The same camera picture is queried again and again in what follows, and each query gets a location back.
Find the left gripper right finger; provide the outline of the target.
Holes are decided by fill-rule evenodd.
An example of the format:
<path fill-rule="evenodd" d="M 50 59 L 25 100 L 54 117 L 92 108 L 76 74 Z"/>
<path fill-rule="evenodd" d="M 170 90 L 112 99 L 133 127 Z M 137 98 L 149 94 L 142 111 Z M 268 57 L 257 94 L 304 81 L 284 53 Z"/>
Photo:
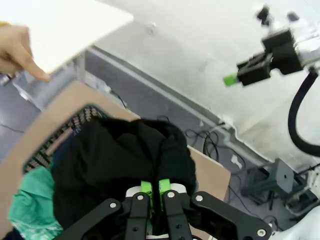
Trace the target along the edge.
<path fill-rule="evenodd" d="M 271 226 L 205 192 L 188 195 L 183 185 L 159 181 L 170 240 L 193 240 L 191 227 L 216 240 L 269 240 Z"/>

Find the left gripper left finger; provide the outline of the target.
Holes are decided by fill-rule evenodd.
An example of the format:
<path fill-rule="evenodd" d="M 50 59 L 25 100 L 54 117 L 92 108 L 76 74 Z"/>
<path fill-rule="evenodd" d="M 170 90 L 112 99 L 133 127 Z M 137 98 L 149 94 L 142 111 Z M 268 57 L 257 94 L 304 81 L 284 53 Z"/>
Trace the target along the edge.
<path fill-rule="evenodd" d="M 152 185 L 126 192 L 123 202 L 108 198 L 53 240 L 146 240 Z"/>

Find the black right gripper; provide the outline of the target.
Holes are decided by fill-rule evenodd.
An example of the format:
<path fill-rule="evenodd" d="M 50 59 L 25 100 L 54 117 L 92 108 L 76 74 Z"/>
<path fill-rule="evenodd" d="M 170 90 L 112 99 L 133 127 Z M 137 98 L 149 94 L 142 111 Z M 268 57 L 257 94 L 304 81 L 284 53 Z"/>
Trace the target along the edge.
<path fill-rule="evenodd" d="M 269 79 L 271 70 L 277 69 L 282 75 L 303 70 L 295 51 L 295 39 L 289 28 L 271 33 L 261 40 L 266 53 L 258 53 L 238 63 L 237 72 L 223 77 L 226 87 L 241 83 L 248 86 Z"/>

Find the black garment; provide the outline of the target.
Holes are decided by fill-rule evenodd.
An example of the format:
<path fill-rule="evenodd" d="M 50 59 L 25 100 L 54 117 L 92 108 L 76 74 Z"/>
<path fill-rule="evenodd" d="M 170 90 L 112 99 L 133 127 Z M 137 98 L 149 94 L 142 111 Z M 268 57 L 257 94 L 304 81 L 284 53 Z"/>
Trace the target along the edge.
<path fill-rule="evenodd" d="M 53 214 L 68 228 L 104 200 L 123 201 L 142 181 L 168 179 L 196 189 L 196 166 L 183 132 L 162 120 L 95 117 L 53 161 Z"/>

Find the green drawstring shorts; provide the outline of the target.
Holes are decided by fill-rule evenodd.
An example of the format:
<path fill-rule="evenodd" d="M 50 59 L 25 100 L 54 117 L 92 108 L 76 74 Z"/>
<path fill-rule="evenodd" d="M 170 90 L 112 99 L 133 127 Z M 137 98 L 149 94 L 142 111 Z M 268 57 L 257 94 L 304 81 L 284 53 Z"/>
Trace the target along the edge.
<path fill-rule="evenodd" d="M 53 213 L 54 180 L 45 167 L 23 175 L 12 197 L 8 219 L 26 239 L 54 238 L 63 231 Z"/>

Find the person's left hand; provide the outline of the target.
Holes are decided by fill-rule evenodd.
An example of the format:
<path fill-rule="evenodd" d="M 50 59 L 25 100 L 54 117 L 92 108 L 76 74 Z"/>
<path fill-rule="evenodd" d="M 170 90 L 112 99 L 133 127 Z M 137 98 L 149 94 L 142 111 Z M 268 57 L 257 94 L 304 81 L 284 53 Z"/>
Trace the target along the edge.
<path fill-rule="evenodd" d="M 0 26 L 0 73 L 14 75 L 22 70 L 39 80 L 50 79 L 34 62 L 29 28 L 14 24 Z"/>

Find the grey woven plastic basket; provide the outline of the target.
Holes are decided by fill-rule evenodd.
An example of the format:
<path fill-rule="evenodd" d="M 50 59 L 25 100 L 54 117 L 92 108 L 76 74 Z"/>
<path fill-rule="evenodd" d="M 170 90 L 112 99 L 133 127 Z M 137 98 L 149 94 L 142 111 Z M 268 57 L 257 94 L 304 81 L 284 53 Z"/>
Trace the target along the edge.
<path fill-rule="evenodd" d="M 93 117 L 107 118 L 109 116 L 96 105 L 87 104 L 80 108 L 35 150 L 33 155 L 23 164 L 22 173 L 26 174 L 38 167 L 48 168 L 53 161 L 55 150 L 70 134 L 78 133 L 81 130 L 81 126 L 89 122 Z"/>

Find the grey metal stand base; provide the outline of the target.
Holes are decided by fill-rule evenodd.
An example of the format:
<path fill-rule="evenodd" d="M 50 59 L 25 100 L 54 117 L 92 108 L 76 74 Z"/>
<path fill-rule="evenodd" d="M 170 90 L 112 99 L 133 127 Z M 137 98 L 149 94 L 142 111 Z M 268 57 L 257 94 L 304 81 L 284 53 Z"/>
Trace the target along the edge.
<path fill-rule="evenodd" d="M 251 167 L 240 192 L 258 206 L 267 204 L 270 210 L 278 199 L 295 220 L 300 220 L 320 206 L 320 165 L 295 172 L 278 158 L 273 163 Z"/>

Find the large white table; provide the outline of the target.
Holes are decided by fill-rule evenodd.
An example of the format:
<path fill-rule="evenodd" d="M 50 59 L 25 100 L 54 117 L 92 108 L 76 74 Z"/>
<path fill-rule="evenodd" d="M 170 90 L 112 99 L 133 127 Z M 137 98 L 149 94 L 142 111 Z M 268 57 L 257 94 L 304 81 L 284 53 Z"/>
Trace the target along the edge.
<path fill-rule="evenodd" d="M 0 21 L 28 27 L 34 62 L 50 75 L 133 20 L 98 0 L 0 0 Z"/>

